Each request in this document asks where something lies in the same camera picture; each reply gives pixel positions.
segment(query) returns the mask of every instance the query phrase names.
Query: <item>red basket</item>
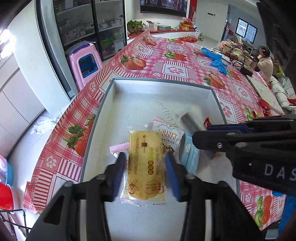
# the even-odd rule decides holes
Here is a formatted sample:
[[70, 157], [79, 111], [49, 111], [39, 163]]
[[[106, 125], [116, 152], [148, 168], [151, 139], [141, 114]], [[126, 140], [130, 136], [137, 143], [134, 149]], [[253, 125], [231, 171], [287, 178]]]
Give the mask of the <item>red basket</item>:
[[197, 42], [197, 38], [193, 35], [188, 35], [187, 37], [180, 38], [181, 41], [189, 42], [189, 43], [195, 43]]

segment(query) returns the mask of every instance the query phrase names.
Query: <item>window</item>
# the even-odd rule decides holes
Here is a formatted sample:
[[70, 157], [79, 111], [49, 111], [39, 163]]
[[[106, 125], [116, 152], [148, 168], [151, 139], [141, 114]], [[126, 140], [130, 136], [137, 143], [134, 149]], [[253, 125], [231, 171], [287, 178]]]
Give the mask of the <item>window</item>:
[[243, 38], [246, 38], [253, 44], [256, 37], [257, 28], [239, 18], [235, 33], [242, 36]]

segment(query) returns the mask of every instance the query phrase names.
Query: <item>beige coat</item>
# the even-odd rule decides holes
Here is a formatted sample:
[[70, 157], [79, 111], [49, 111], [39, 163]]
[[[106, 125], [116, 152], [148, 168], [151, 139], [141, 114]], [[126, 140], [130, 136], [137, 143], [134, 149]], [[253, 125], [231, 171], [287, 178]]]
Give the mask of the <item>beige coat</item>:
[[272, 76], [272, 72], [274, 70], [274, 65], [272, 63], [271, 57], [262, 57], [261, 55], [258, 56], [259, 63], [257, 64], [258, 68], [263, 71], [266, 78], [270, 80]]

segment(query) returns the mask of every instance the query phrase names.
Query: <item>black hair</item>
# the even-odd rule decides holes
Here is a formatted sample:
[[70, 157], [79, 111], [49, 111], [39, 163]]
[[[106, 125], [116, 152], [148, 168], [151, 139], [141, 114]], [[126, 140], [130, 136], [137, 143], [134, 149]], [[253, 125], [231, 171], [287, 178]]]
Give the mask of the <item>black hair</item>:
[[265, 46], [262, 46], [260, 49], [263, 51], [265, 57], [269, 57], [270, 56], [270, 50], [269, 50], [269, 48], [267, 48]]

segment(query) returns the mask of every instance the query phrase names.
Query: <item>table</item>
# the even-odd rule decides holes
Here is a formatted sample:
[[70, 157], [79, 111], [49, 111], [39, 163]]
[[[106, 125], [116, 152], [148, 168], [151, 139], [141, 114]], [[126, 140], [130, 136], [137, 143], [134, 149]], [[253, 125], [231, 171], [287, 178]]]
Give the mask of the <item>table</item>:
[[[115, 55], [77, 95], [53, 130], [27, 183], [24, 207], [41, 213], [66, 180], [79, 182], [84, 153], [79, 151], [80, 156], [67, 146], [65, 139], [70, 136], [65, 132], [76, 124], [86, 129], [87, 137], [91, 122], [87, 118], [97, 113], [109, 82], [115, 77], [160, 78], [211, 86], [229, 124], [246, 121], [246, 108], [263, 116], [259, 98], [247, 78], [227, 62], [228, 74], [220, 73], [210, 65], [211, 60], [201, 48], [193, 43], [155, 38], [147, 30]], [[262, 80], [259, 74], [254, 76]], [[271, 215], [261, 229], [282, 214], [284, 196], [274, 197], [270, 190], [240, 181], [240, 199], [253, 217], [258, 199], [269, 195]]]

